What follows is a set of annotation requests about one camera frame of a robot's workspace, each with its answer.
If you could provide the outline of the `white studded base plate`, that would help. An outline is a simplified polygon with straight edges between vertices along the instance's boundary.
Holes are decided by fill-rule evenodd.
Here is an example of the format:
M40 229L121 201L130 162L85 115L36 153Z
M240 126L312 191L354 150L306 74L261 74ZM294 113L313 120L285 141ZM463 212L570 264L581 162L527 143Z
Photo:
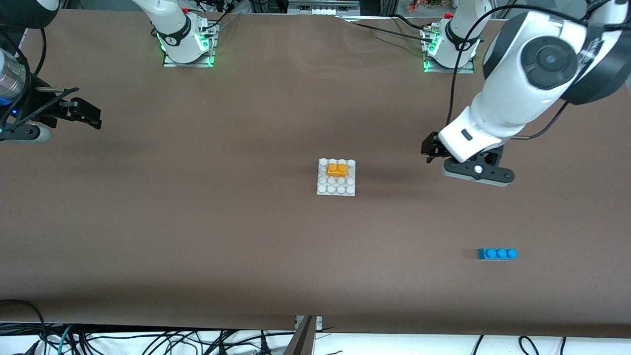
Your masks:
M329 163L345 163L349 169L347 177L329 177L325 174ZM357 163L353 159L326 159L318 160L317 168L317 194L325 196L354 196L356 193Z

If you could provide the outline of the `blue three-stud block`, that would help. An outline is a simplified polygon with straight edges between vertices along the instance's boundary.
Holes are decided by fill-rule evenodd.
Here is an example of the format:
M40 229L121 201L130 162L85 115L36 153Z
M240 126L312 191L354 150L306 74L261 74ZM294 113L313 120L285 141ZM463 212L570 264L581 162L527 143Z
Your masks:
M518 258L518 252L514 248L480 248L477 255L478 260L486 261L508 261Z

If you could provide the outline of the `brown table cover sheet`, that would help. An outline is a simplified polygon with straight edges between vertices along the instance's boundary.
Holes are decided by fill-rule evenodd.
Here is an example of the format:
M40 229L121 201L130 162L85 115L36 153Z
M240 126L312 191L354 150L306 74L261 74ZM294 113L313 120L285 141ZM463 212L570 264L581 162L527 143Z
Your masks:
M0 143L0 299L49 322L631 338L631 93L507 144L505 188L423 139L451 77L335 17L254 14L165 68L144 13L63 10L41 77L102 110ZM357 163L317 194L318 160ZM516 260L478 260L514 248Z

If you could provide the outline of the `grey white power strip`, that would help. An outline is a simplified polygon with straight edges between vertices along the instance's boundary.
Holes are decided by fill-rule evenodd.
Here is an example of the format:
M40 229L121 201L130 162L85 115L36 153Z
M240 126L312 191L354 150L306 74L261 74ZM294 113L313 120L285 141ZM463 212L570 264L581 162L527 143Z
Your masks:
M360 0L287 0L287 13L360 16Z

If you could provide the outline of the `dark metal pole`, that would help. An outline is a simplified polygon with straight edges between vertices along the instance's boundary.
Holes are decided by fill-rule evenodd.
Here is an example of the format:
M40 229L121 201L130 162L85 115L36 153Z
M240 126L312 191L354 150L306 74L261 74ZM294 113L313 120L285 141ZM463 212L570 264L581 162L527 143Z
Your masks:
M282 355L313 355L316 333L314 316L306 316Z

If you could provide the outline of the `small metal bracket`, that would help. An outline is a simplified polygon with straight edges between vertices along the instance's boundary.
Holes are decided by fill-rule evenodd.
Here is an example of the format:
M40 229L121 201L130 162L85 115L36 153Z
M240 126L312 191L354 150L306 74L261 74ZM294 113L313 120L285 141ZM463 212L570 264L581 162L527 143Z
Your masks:
M295 317L295 319L294 319L294 329L295 330L298 330L298 328L300 327L300 325L304 321L304 319L306 319L306 316L304 316L304 315L297 315ZM322 332L323 325L324 325L324 322L322 320L322 316L314 316L314 323L315 323L316 332Z

